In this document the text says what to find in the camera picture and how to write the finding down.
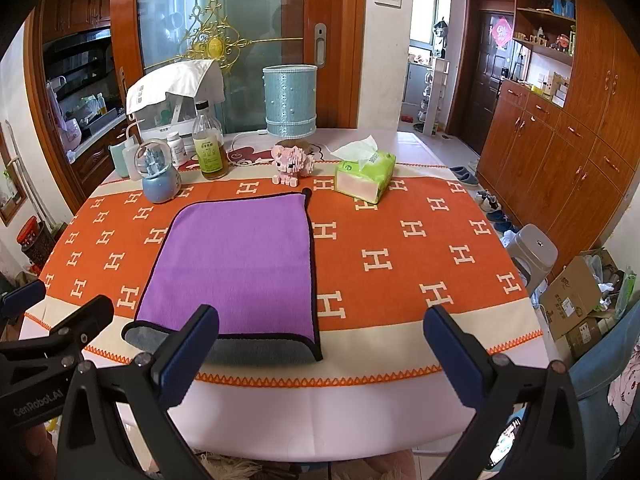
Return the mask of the white storage box with cloth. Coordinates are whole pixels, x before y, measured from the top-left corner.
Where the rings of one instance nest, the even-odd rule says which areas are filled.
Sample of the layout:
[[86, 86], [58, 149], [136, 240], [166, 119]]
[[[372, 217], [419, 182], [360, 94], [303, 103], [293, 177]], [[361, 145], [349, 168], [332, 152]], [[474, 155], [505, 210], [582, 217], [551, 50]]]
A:
[[213, 110], [224, 102], [224, 76], [212, 60], [181, 61], [144, 75], [127, 91], [126, 114], [142, 140], [163, 139], [169, 133], [190, 136], [197, 102]]

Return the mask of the orange H-pattern table runner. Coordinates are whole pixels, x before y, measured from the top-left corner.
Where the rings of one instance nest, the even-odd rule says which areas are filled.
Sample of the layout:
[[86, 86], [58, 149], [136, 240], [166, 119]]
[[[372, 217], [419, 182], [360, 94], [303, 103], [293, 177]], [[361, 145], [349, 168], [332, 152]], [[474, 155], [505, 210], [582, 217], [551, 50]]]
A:
[[431, 375], [425, 312], [444, 308], [491, 353], [544, 358], [525, 287], [466, 188], [443, 166], [397, 165], [369, 204], [337, 192], [318, 165], [296, 188], [265, 165], [216, 181], [183, 175], [154, 204], [139, 183], [99, 186], [81, 206], [41, 279], [27, 318], [52, 328], [103, 295], [114, 318], [89, 351], [127, 363], [144, 333], [181, 328], [201, 304], [220, 338], [247, 344], [201, 380], [241, 387], [321, 388]]

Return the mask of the cardboard box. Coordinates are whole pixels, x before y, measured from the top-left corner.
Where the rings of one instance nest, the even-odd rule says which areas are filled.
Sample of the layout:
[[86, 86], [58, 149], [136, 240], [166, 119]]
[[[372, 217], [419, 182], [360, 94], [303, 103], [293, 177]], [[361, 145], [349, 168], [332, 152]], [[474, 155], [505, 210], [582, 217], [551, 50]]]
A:
[[563, 360], [575, 363], [615, 326], [624, 277], [610, 253], [600, 248], [575, 257], [548, 286], [540, 307]]

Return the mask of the glass sliding door wooden frame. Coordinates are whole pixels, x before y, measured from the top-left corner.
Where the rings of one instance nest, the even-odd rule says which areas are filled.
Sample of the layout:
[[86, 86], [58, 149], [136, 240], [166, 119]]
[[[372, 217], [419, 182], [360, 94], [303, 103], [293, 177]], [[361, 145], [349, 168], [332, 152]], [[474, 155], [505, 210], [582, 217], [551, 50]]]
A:
[[111, 0], [118, 90], [178, 61], [211, 58], [224, 76], [224, 130], [265, 127], [262, 71], [317, 69], [320, 128], [357, 125], [364, 0]]

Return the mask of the white plastic stool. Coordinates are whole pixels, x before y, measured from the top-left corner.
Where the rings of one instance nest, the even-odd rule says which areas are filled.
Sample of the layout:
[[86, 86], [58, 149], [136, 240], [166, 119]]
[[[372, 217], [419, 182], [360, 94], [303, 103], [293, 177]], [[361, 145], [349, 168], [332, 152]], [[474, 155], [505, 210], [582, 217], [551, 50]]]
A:
[[558, 248], [552, 240], [531, 223], [523, 226], [506, 243], [506, 251], [529, 296], [546, 279], [558, 258]]

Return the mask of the light blue table lamp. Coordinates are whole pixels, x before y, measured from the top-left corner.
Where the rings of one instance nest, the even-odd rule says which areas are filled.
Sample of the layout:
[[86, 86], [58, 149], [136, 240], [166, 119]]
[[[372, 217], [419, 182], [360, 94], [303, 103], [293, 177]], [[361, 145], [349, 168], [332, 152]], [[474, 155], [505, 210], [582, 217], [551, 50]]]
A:
[[296, 140], [316, 131], [317, 72], [317, 66], [308, 64], [282, 64], [262, 69], [269, 134]]

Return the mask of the dark entrance door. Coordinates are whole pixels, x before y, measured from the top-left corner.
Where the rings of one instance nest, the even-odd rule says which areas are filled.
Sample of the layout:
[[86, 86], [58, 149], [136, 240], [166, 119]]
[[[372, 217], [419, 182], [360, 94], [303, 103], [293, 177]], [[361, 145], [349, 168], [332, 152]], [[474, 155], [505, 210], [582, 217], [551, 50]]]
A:
[[498, 91], [512, 65], [514, 41], [502, 46], [494, 36], [497, 25], [507, 24], [513, 30], [513, 14], [480, 11], [480, 36], [466, 107], [464, 142], [477, 154], [482, 154], [498, 101]]

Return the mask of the small white pill bottle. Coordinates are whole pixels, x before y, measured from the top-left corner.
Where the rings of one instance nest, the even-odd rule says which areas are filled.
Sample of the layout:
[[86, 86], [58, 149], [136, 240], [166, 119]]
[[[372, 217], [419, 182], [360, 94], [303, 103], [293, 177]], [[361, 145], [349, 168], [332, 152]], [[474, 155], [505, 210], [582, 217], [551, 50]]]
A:
[[170, 132], [167, 135], [166, 142], [171, 151], [172, 163], [175, 167], [180, 167], [189, 159], [182, 137], [177, 131]]

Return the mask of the pink brick pig figure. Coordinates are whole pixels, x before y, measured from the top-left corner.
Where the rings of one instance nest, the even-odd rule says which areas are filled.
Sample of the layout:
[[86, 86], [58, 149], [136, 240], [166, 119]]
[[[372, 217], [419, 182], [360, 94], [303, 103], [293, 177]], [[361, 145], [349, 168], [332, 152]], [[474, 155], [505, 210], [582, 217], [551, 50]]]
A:
[[277, 173], [272, 183], [296, 188], [299, 180], [314, 171], [314, 156], [307, 154], [299, 146], [275, 145], [271, 150], [272, 164]]

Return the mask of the wooden cabinet wall unit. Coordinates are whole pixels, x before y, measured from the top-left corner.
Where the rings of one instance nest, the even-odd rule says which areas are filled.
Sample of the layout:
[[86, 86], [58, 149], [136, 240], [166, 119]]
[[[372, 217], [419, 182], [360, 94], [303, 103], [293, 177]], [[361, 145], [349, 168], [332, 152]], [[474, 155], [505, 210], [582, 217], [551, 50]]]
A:
[[639, 53], [604, 0], [515, 0], [514, 40], [570, 66], [562, 98], [503, 81], [480, 183], [558, 250], [552, 272], [593, 248], [639, 167]]

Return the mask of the green tissue pack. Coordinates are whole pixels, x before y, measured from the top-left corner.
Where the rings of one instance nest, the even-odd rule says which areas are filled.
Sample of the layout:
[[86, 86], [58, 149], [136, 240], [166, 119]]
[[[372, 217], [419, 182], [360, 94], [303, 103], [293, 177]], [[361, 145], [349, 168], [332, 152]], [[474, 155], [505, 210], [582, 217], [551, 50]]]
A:
[[390, 183], [396, 156], [380, 151], [373, 136], [349, 142], [332, 155], [338, 159], [334, 190], [376, 205]]

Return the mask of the blue snow globe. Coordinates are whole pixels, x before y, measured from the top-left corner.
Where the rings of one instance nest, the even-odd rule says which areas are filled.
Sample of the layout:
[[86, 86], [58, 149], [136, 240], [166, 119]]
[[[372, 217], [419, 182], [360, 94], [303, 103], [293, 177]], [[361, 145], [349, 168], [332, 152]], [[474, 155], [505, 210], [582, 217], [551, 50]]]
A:
[[134, 164], [141, 176], [143, 195], [151, 203], [166, 203], [178, 195], [181, 178], [165, 141], [152, 139], [143, 142], [134, 155]]

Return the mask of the purple and grey towel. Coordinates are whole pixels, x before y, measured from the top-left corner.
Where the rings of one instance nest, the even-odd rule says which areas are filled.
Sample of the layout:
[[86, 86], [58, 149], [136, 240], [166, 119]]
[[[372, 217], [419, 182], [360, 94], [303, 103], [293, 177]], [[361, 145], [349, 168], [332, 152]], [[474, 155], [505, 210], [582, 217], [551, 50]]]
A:
[[208, 304], [219, 318], [210, 364], [322, 361], [311, 195], [303, 188], [183, 207], [171, 220], [122, 339], [153, 352]]

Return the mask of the glass bottle green label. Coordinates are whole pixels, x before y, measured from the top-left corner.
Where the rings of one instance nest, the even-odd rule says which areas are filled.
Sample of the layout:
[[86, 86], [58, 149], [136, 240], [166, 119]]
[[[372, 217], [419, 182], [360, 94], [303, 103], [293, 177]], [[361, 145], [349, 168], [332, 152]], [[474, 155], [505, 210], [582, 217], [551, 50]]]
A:
[[205, 179], [216, 180], [228, 172], [221, 123], [210, 110], [207, 101], [196, 101], [195, 110], [192, 139], [198, 164]]

